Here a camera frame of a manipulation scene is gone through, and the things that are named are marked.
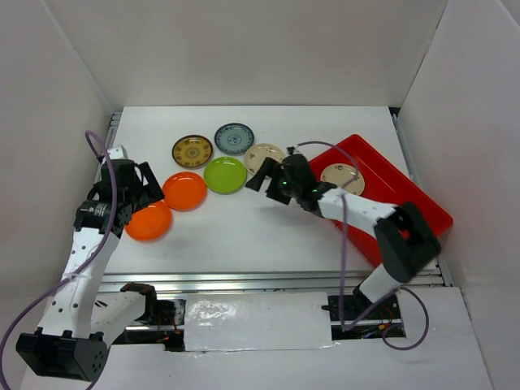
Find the green plate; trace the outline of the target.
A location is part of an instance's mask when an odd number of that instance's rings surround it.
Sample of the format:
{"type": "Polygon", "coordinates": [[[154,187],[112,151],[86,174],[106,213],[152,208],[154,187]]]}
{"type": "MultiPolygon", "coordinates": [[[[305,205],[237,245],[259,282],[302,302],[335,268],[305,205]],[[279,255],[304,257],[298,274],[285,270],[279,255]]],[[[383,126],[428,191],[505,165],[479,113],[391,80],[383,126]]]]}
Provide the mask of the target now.
{"type": "Polygon", "coordinates": [[[245,165],[236,158],[220,157],[205,167],[206,187],[215,193],[231,194],[242,188],[247,179],[245,165]]]}

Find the beige floral plate front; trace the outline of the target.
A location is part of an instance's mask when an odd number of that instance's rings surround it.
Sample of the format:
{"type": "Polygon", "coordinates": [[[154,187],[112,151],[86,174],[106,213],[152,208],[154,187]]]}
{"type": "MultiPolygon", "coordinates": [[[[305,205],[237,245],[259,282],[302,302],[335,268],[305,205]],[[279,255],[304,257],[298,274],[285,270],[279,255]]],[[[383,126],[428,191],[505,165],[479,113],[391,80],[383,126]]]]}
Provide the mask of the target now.
{"type": "Polygon", "coordinates": [[[365,180],[360,171],[355,167],[344,163],[335,163],[325,167],[320,175],[320,180],[335,184],[348,193],[361,196],[365,190],[365,180]]]}

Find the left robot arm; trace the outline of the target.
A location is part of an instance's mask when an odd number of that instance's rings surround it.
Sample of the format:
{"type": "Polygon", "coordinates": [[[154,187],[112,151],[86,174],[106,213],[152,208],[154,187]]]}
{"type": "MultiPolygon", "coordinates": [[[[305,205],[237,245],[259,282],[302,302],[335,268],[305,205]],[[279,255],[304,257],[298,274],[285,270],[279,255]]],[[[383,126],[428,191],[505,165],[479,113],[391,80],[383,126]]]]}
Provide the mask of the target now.
{"type": "Polygon", "coordinates": [[[108,154],[101,179],[76,210],[71,253],[50,305],[36,330],[16,342],[16,352],[38,376],[95,382],[126,326],[150,324],[160,315],[149,284],[127,283],[112,297],[99,293],[124,228],[164,198],[148,163],[135,163],[121,145],[108,154]]]}

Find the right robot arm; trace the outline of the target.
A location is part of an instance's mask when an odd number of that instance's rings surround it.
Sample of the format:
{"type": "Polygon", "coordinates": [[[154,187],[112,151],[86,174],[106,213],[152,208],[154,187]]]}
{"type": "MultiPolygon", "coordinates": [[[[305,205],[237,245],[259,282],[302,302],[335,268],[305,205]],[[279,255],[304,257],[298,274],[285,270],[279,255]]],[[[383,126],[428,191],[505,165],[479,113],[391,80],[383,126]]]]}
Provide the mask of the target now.
{"type": "Polygon", "coordinates": [[[293,154],[282,162],[265,158],[245,187],[258,192],[266,178],[266,196],[289,204],[294,200],[305,211],[323,219],[342,222],[375,238],[382,263],[353,290],[353,307],[366,319],[382,308],[382,299],[409,283],[441,251],[436,235],[419,208],[400,206],[354,195],[335,184],[319,181],[309,161],[293,154]]]}

